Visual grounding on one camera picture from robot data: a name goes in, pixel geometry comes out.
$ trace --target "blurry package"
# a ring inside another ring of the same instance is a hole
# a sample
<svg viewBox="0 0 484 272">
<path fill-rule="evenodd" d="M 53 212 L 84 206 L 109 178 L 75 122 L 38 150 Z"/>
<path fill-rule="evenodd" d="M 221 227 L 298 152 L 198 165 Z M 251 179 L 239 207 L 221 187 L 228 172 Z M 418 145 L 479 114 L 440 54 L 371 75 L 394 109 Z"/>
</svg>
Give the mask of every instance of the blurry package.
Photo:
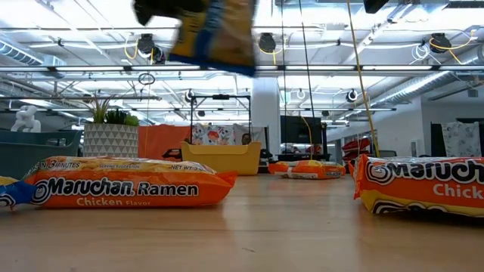
<svg viewBox="0 0 484 272">
<path fill-rule="evenodd" d="M 303 160 L 269 164 L 269 172 L 282 178 L 328 179 L 344 176 L 345 168 L 335 162 Z"/>
<path fill-rule="evenodd" d="M 0 207 L 28 203 L 35 192 L 36 187 L 33 185 L 15 178 L 0 177 Z"/>
<path fill-rule="evenodd" d="M 484 158 L 369 158 L 355 164 L 355 198 L 375 213 L 433 210 L 484 216 Z"/>
<path fill-rule="evenodd" d="M 48 208 L 146 208 L 216 204 L 236 176 L 196 162 L 56 156 L 24 180 L 36 186 L 31 203 Z"/>
<path fill-rule="evenodd" d="M 203 0 L 202 12 L 184 11 L 170 61 L 253 76 L 253 0 Z"/>
</svg>

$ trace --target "hanging wire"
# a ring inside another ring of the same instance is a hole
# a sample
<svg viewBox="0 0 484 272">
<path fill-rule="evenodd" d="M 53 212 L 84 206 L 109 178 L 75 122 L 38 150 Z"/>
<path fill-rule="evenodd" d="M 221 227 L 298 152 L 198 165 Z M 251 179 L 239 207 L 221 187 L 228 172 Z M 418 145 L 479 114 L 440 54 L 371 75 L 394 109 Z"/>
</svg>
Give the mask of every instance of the hanging wire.
<svg viewBox="0 0 484 272">
<path fill-rule="evenodd" d="M 365 102 L 366 114 L 368 116 L 368 121 L 370 122 L 371 137 L 373 138 L 373 143 L 374 143 L 374 146 L 375 146 L 375 153 L 377 154 L 377 158 L 379 158 L 380 157 L 380 149 L 378 148 L 378 140 L 375 137 L 373 120 L 371 119 L 370 108 L 368 106 L 368 100 L 366 99 L 365 88 L 363 87 L 363 78 L 361 77 L 360 57 L 358 55 L 358 49 L 356 48 L 356 35 L 355 35 L 355 29 L 353 28 L 353 19 L 352 19 L 352 15 L 351 15 L 351 7 L 350 7 L 351 5 L 349 3 L 349 0 L 346 0 L 346 6 L 348 7 L 349 25 L 351 26 L 351 35 L 353 37 L 353 49 L 355 49 L 356 68 L 358 69 L 358 78 L 360 79 L 361 94 L 363 94 L 363 101 Z"/>
<path fill-rule="evenodd" d="M 308 59 L 308 48 L 306 44 L 306 31 L 304 30 L 304 16 L 303 16 L 303 5 L 301 4 L 301 0 L 299 0 L 299 12 L 301 13 L 301 27 L 302 27 L 302 41 L 304 42 L 304 55 L 306 57 L 306 73 L 308 75 L 308 85 L 309 85 L 309 100 L 311 101 L 311 113 L 312 113 L 312 118 L 315 118 L 315 107 L 312 102 L 312 88 L 311 88 L 311 74 L 309 72 L 309 59 Z M 304 123 L 308 126 L 309 130 L 309 143 L 310 148 L 309 151 L 311 152 L 310 159 L 312 159 L 312 154 L 315 152 L 315 148 L 312 146 L 312 136 L 311 136 L 311 127 L 307 123 L 307 121 L 304 119 L 304 117 L 301 116 L 303 119 Z"/>
<path fill-rule="evenodd" d="M 284 1 L 281 2 L 281 33 L 282 33 L 282 65 L 286 65 L 286 51 L 284 50 Z M 284 116 L 287 116 L 287 89 L 286 89 L 286 70 L 282 69 L 282 77 L 284 79 Z M 286 139 L 285 151 L 287 152 L 287 118 L 284 118 L 284 139 Z"/>
</svg>

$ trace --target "yellow basket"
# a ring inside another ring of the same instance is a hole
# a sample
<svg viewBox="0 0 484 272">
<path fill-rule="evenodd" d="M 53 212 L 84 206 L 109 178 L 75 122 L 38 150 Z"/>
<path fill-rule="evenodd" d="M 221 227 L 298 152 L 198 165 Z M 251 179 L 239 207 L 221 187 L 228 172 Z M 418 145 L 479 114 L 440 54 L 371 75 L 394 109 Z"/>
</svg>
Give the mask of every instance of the yellow basket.
<svg viewBox="0 0 484 272">
<path fill-rule="evenodd" d="M 198 162 L 218 172 L 237 171 L 239 175 L 257 175 L 259 142 L 248 145 L 191 145 L 181 143 L 184 161 Z"/>
</svg>

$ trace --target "fluorescent light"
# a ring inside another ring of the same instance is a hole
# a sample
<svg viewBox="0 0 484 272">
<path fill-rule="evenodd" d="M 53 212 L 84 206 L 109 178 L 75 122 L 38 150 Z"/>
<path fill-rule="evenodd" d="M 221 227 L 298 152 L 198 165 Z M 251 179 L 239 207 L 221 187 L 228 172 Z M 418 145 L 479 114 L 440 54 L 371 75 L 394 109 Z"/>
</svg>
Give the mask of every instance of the fluorescent light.
<svg viewBox="0 0 484 272">
<path fill-rule="evenodd" d="M 349 125 L 327 125 L 328 128 L 345 128 L 349 127 Z"/>
<path fill-rule="evenodd" d="M 289 65 L 286 66 L 286 70 L 354 70 L 353 65 Z"/>
<path fill-rule="evenodd" d="M 484 70 L 484 66 L 478 65 L 444 65 L 439 68 L 440 70 Z"/>
<path fill-rule="evenodd" d="M 59 72 L 82 72 L 82 71 L 123 71 L 123 66 L 58 66 Z"/>
<path fill-rule="evenodd" d="M 0 67 L 0 72 L 10 72 L 15 70 L 16 72 L 48 72 L 47 67 L 39 67 L 39 66 L 27 66 L 27 67 Z"/>
<path fill-rule="evenodd" d="M 72 108 L 72 109 L 52 109 L 53 111 L 60 111 L 60 112 L 85 112 L 85 111 L 89 111 L 88 108 L 82 108 L 82 109 L 75 109 L 75 108 Z"/>
<path fill-rule="evenodd" d="M 167 70 L 199 70 L 196 65 L 150 65 L 150 66 L 133 66 L 133 71 L 167 71 Z"/>
<path fill-rule="evenodd" d="M 39 106 L 39 107 L 52 107 L 52 106 L 54 106 L 54 104 L 47 102 L 45 100 L 21 99 L 20 102 L 24 102 L 24 103 L 31 104 L 31 105 L 36 105 L 36 106 Z"/>
<path fill-rule="evenodd" d="M 364 65 L 363 70 L 430 70 L 430 65 Z"/>
<path fill-rule="evenodd" d="M 262 66 L 257 66 L 258 70 L 277 70 L 278 67 L 275 65 L 262 65 Z"/>
<path fill-rule="evenodd" d="M 72 125 L 70 127 L 72 130 L 84 130 L 84 125 Z"/>
</svg>

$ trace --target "white statue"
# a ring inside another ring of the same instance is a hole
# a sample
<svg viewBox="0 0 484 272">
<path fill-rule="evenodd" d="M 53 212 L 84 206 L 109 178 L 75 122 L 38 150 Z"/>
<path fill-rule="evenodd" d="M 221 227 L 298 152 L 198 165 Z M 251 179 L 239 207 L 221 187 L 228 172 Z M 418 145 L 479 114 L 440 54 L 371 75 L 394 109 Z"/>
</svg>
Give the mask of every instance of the white statue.
<svg viewBox="0 0 484 272">
<path fill-rule="evenodd" d="M 37 108 L 35 106 L 22 106 L 15 114 L 17 120 L 11 131 L 17 131 L 25 126 L 23 132 L 40 132 L 40 121 L 35 119 Z"/>
</svg>

